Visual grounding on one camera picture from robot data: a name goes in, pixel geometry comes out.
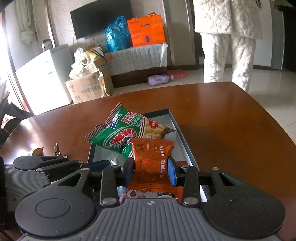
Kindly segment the red floor mat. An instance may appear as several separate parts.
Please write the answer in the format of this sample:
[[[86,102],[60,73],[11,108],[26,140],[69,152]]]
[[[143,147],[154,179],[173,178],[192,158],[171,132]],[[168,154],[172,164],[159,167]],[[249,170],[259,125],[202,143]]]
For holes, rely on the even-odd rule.
[[[179,68],[179,69],[170,69],[170,70],[167,71],[167,74],[169,76],[173,76],[175,79],[187,77],[185,71],[183,69],[181,69],[181,68]]]

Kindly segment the small cardboard box stack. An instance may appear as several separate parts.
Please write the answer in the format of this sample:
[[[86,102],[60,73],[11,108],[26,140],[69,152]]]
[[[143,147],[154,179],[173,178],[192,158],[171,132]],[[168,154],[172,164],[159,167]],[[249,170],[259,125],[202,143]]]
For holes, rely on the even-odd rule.
[[[113,60],[111,53],[104,53],[100,47],[95,47],[82,53],[80,62],[88,72],[109,66]]]

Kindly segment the orange square snack packet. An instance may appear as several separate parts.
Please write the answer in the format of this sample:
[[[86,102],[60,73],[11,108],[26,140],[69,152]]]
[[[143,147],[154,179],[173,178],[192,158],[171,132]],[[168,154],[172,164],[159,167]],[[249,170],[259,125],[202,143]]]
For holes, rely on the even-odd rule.
[[[174,142],[156,138],[132,138],[134,173],[128,189],[168,193],[181,199],[183,188],[171,185],[168,176],[168,158]]]

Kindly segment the electric scooter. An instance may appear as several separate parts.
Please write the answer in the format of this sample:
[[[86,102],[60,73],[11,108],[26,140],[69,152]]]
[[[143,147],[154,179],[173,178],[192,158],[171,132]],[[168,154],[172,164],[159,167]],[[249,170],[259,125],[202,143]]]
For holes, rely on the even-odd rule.
[[[20,109],[12,102],[9,103],[9,95],[10,93],[6,90],[6,81],[1,80],[1,148],[22,120],[34,116],[32,113]]]

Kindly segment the orange gift box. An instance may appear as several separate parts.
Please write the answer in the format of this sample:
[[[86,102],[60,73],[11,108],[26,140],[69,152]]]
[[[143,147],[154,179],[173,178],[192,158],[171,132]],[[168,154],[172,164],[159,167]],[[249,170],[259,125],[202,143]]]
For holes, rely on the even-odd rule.
[[[133,47],[141,47],[166,42],[161,15],[151,13],[141,18],[127,21]]]

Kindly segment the tied white curtain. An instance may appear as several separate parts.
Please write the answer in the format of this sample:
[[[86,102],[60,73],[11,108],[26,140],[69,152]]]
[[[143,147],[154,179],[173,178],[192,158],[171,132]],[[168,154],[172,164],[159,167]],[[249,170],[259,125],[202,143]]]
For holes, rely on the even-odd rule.
[[[21,42],[26,46],[33,43],[34,31],[31,29],[33,7],[32,1],[29,0],[15,0],[16,3],[16,17],[21,29]]]

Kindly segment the blue plastic bag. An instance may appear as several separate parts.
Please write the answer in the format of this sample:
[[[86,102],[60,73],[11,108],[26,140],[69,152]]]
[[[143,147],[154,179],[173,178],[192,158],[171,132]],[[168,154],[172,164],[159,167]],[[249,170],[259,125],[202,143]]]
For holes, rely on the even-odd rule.
[[[124,16],[118,16],[105,30],[106,45],[109,52],[132,47],[132,39]]]

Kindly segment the brown toffee candy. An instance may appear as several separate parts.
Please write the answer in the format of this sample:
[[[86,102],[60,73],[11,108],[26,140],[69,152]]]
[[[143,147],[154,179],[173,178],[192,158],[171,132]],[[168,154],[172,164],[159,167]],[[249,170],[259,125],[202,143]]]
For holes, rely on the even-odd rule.
[[[54,156],[62,156],[62,154],[61,154],[61,152],[60,152],[60,150],[59,150],[59,145],[58,145],[58,143],[56,143],[55,144],[55,146],[54,146],[54,150],[55,150],[55,152],[54,152]]]

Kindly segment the purple detergent bottle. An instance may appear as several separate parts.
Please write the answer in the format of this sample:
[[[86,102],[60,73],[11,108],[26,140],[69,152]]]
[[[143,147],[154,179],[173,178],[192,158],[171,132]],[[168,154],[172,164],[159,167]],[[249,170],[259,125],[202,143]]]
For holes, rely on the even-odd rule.
[[[156,86],[159,84],[168,83],[170,80],[174,80],[173,75],[161,74],[161,75],[153,75],[147,78],[148,84],[150,86]]]

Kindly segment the kettle on freezer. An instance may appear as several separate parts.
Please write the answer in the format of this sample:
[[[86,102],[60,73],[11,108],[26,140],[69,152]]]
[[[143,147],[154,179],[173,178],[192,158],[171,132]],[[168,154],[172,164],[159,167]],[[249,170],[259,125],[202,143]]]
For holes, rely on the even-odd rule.
[[[53,48],[53,43],[50,39],[45,39],[42,42],[42,49],[43,51],[47,51],[48,49]]]

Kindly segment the white chest freezer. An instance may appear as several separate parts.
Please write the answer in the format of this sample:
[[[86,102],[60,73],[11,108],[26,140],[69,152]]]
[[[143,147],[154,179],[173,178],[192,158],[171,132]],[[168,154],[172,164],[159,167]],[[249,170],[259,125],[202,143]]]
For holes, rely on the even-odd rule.
[[[48,49],[16,71],[24,96],[35,115],[72,102],[65,82],[73,59],[68,45]]]

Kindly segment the brown cardboard box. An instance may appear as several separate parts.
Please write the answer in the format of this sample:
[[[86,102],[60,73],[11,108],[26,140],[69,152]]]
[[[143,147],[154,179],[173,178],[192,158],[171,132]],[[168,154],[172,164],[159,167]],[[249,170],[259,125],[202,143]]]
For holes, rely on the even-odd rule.
[[[74,104],[111,96],[114,87],[108,67],[65,82]]]

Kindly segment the green shrimp cracker bag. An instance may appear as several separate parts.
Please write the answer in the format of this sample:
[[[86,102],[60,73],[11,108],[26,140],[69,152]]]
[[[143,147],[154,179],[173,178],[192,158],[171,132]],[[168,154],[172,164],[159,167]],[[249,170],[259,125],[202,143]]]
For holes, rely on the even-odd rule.
[[[128,111],[119,102],[105,123],[97,125],[85,138],[92,144],[120,153],[128,159],[133,157],[132,138],[163,139],[168,133],[173,132],[174,129],[142,114]]]

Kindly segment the black wall television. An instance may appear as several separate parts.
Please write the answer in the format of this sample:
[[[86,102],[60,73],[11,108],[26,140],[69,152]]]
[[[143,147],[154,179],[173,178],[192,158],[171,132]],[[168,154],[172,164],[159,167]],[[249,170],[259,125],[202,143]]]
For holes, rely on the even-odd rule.
[[[118,16],[133,18],[129,0],[100,0],[81,6],[70,12],[77,39],[105,30]]]

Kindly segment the grey shallow box tray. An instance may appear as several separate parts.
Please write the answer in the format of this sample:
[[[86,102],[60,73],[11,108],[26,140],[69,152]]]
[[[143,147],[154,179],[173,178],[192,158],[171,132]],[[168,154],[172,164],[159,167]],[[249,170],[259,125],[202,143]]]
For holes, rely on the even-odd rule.
[[[179,165],[190,165],[197,168],[195,160],[192,156],[192,153],[184,139],[183,134],[180,131],[180,128],[176,124],[174,118],[172,117],[171,113],[167,110],[165,114],[157,114],[156,116],[145,116],[150,118],[153,121],[156,121],[158,123],[161,123],[162,125],[165,125],[171,129],[174,129],[175,132],[168,133],[163,140],[171,140],[174,142],[174,148],[170,154],[169,157],[173,157],[176,162],[179,162]],[[111,165],[118,165],[123,166],[125,159],[122,154],[119,153],[119,161],[112,161]],[[204,180],[203,176],[199,175],[199,184],[201,185],[202,181]]]

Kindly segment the white cloth covered cabinet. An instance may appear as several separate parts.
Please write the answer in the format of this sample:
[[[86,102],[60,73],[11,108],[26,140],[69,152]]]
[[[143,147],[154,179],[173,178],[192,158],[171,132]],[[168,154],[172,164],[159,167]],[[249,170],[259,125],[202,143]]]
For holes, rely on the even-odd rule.
[[[155,44],[112,53],[109,65],[115,88],[146,83],[152,75],[167,74],[168,44]]]

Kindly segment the white plastic bag pile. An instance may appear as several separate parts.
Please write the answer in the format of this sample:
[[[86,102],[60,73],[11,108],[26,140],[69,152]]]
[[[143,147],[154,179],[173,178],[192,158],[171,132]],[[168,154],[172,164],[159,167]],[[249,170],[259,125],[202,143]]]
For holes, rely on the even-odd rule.
[[[83,51],[82,48],[78,48],[74,53],[75,61],[71,65],[72,70],[69,73],[70,79],[78,79],[82,76],[87,75],[88,71],[85,66],[89,63],[88,55]]]

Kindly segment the person in white pajamas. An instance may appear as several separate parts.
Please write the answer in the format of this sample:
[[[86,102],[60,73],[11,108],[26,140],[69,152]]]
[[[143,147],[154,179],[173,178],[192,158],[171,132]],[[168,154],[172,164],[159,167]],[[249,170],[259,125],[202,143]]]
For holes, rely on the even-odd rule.
[[[201,35],[204,82],[221,82],[231,54],[232,82],[249,90],[257,40],[263,38],[261,1],[193,1],[195,32]]]

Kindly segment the brown bread snack packet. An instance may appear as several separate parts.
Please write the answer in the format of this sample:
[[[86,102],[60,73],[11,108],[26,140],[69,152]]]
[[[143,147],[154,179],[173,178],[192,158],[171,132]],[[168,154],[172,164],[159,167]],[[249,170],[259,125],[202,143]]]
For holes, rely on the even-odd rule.
[[[44,155],[44,147],[32,149],[28,152],[28,156],[43,156]]]

